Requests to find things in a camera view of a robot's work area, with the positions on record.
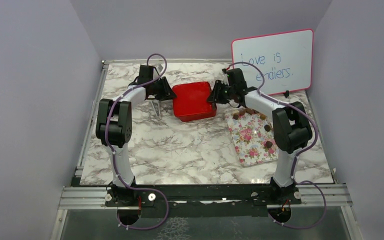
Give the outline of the metal serving tongs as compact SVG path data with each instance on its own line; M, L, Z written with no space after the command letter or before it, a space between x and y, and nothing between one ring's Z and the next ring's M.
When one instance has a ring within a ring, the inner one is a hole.
M152 99L150 103L151 103L152 109L154 110L155 117L157 119L160 119L161 118L161 105L160 105L160 101L156 100L156 99Z

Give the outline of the red box lid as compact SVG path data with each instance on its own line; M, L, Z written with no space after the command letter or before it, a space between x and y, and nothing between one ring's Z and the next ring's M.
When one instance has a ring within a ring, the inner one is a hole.
M207 102L212 91L210 83L207 81L178 84L173 86L172 90L177 95L177 98L172 100L173 111L175 106L201 109L210 106L217 107L214 103Z

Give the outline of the red chocolate box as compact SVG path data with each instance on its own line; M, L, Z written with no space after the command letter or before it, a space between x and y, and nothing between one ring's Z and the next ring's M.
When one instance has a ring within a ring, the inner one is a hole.
M173 114L182 122L191 122L206 118L212 118L216 115L217 108L210 106L209 108L192 108L186 106L175 106Z

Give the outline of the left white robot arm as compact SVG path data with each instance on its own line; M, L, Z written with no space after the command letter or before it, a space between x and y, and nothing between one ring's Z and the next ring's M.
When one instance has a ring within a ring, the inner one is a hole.
M111 158L114 179L112 195L124 205L137 200L138 187L129 160L128 143L133 134L133 108L154 96L157 101L173 100L176 94L164 76L167 67L140 65L138 76L116 99L102 98L98 103L95 135Z

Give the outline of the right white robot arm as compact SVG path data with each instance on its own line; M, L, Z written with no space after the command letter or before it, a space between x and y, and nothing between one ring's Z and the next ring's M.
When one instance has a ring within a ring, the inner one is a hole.
M262 93L260 88L249 87L240 68L225 68L222 72L227 83L216 80L207 101L213 104L234 101L241 107L264 114L272 122L279 157L270 179L268 196L272 202L280 204L294 192L298 157L309 149L308 142L313 137L311 118L301 102L280 101Z

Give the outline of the dark leaf chocolate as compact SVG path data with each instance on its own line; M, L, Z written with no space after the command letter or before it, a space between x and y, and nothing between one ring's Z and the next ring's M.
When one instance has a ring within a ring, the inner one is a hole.
M270 131L272 130L271 126L268 125L268 124L264 125L263 128L264 128L264 130L265 130L266 132L270 132Z

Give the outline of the dark round chocolate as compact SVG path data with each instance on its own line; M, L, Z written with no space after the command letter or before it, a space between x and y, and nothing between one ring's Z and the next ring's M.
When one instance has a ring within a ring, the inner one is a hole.
M265 148L271 148L273 146L273 143L271 142L271 141L266 141L265 143L264 143L264 147Z

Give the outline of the floral serving tray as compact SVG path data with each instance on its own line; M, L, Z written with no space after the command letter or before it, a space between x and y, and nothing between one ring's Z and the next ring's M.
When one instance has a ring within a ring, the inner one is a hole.
M273 124L266 115L250 108L228 109L224 112L224 119L242 166L250 167L279 158ZM271 131L265 131L264 125L270 125ZM271 148L264 146L266 141L273 143Z

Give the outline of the pink framed whiteboard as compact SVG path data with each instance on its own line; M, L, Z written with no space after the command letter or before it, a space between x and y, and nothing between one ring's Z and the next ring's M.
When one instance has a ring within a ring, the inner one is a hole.
M235 39L232 62L249 87L261 86L267 95L296 92L312 84L312 29Z

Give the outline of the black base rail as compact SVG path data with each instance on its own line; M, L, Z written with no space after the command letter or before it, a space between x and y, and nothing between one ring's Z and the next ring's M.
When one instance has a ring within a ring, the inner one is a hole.
M301 204L295 185L280 188L253 184L135 184L111 183L105 206L117 208L122 220L142 218L268 217Z

